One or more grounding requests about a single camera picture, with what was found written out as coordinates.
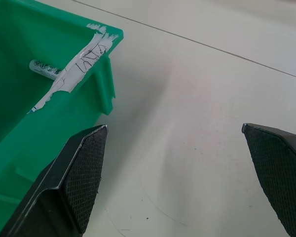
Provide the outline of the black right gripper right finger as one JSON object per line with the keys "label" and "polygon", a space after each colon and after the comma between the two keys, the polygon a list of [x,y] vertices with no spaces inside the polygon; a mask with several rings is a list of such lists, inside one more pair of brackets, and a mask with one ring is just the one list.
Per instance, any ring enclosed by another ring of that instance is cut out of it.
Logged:
{"label": "black right gripper right finger", "polygon": [[296,237],[296,135],[277,128],[242,126],[259,183],[290,237]]}

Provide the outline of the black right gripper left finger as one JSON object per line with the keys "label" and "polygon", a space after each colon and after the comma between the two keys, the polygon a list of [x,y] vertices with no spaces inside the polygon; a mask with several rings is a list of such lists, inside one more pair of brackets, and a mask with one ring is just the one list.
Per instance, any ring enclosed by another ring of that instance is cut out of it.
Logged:
{"label": "black right gripper left finger", "polygon": [[20,201],[0,237],[82,237],[101,181],[108,127],[70,137]]}

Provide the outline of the green plastic bin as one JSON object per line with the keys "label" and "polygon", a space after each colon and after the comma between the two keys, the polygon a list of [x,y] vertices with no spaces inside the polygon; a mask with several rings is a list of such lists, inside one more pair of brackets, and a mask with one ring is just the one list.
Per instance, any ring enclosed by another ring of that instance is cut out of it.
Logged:
{"label": "green plastic bin", "polygon": [[72,92],[55,92],[42,109],[29,112],[53,84],[29,63],[65,68],[91,41],[89,23],[111,34],[121,30],[36,0],[0,0],[0,232],[67,140],[113,109],[109,55],[123,34]]}

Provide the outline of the torn white paper label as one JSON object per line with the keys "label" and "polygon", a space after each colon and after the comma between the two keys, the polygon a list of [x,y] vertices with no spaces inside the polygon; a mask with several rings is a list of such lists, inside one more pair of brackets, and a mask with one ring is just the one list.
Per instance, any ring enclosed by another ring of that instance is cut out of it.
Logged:
{"label": "torn white paper label", "polygon": [[122,30],[118,30],[116,34],[108,33],[107,27],[100,24],[89,23],[86,27],[95,31],[91,41],[62,69],[51,88],[31,108],[30,113],[42,109],[55,92],[72,92],[102,55],[111,49],[113,42],[123,34]]}

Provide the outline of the white cylindrical marker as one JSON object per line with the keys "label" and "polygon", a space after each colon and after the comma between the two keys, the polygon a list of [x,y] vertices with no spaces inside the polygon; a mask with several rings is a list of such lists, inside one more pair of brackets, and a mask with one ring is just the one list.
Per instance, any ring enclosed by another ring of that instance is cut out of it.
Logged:
{"label": "white cylindrical marker", "polygon": [[55,80],[58,77],[58,75],[62,72],[61,69],[42,63],[38,60],[32,60],[29,63],[29,68],[31,71],[51,80]]}

